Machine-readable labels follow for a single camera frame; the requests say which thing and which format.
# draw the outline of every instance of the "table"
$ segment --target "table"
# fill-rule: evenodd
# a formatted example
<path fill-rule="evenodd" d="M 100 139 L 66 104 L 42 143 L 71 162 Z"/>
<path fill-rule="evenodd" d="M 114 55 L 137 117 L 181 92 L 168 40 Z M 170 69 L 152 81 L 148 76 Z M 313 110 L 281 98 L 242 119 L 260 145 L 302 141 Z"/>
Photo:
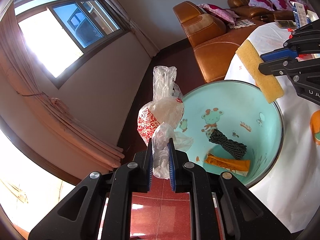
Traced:
<path fill-rule="evenodd" d="M 282 48 L 289 35 L 287 29 L 269 23 L 247 39 L 261 55 Z M 226 79 L 255 84 L 237 55 Z M 277 79 L 284 90 L 277 99 L 284 119 L 284 144 L 275 166 L 250 190 L 293 233 L 305 228 L 320 205 L 320 106 L 298 97 L 287 76 Z"/>

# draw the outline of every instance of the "sofa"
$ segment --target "sofa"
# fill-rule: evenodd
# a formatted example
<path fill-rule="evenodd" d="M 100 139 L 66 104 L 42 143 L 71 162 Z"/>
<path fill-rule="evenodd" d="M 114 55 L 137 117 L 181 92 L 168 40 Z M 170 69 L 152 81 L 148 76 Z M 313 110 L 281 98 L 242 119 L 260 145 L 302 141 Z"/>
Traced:
<path fill-rule="evenodd" d="M 224 79 L 238 47 L 258 26 L 265 24 L 252 20 L 256 25 L 230 29 L 222 20 L 204 13 L 190 1 L 176 5 L 173 11 L 193 47 L 207 83 Z"/>
<path fill-rule="evenodd" d="M 274 20 L 292 20 L 292 11 L 269 11 L 268 9 L 249 6 L 249 0 L 228 0 L 228 5 L 237 15 L 264 22 L 274 22 Z"/>

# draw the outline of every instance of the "silver screw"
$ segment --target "silver screw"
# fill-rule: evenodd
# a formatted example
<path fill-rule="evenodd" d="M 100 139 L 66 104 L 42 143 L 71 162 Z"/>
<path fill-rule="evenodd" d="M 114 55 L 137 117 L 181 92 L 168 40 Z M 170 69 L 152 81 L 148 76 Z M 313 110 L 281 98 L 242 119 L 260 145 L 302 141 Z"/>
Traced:
<path fill-rule="evenodd" d="M 138 167 L 138 164 L 135 163 L 135 162 L 130 162 L 130 163 L 128 163 L 127 166 L 128 166 L 128 168 L 130 168 L 130 169 L 134 169 L 134 168 Z"/>
<path fill-rule="evenodd" d="M 222 174 L 222 177 L 223 177 L 224 179 L 231 179 L 231 178 L 232 178 L 232 174 L 231 174 L 230 172 L 224 172 L 224 173 Z"/>
<path fill-rule="evenodd" d="M 94 172 L 91 172 L 91 173 L 90 173 L 90 178 L 91 178 L 91 179 L 96 179 L 96 178 L 98 178 L 99 176 L 100 176 L 100 173 L 97 172 L 97 171 L 94 171 Z"/>
<path fill-rule="evenodd" d="M 192 162 L 187 162 L 187 163 L 184 164 L 184 166 L 185 166 L 187 169 L 192 169 L 192 168 L 195 166 L 195 164 L 192 163 Z"/>

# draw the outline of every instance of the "transparent plastic bag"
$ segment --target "transparent plastic bag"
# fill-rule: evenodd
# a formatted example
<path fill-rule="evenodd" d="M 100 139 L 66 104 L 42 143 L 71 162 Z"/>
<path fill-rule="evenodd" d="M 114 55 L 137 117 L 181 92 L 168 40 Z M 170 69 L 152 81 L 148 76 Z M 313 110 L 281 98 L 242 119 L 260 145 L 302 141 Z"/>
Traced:
<path fill-rule="evenodd" d="M 153 70 L 153 101 L 144 105 L 138 115 L 138 132 L 146 145 L 163 122 L 176 129 L 184 113 L 182 93 L 174 83 L 176 67 L 157 66 Z"/>
<path fill-rule="evenodd" d="M 171 125 L 162 123 L 152 136 L 153 175 L 160 179 L 169 179 L 169 139 L 173 139 L 176 150 L 187 151 L 193 144 L 193 138 L 181 132 L 174 132 Z"/>

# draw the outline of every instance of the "sponge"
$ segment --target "sponge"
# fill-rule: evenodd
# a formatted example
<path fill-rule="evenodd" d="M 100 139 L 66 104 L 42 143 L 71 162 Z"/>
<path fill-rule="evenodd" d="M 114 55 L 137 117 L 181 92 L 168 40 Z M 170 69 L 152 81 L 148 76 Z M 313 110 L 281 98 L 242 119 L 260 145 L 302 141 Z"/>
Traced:
<path fill-rule="evenodd" d="M 237 49 L 236 54 L 261 89 L 269 104 L 284 95 L 282 87 L 273 75 L 266 76 L 259 71 L 259 64 L 264 61 L 250 41 L 245 40 Z"/>

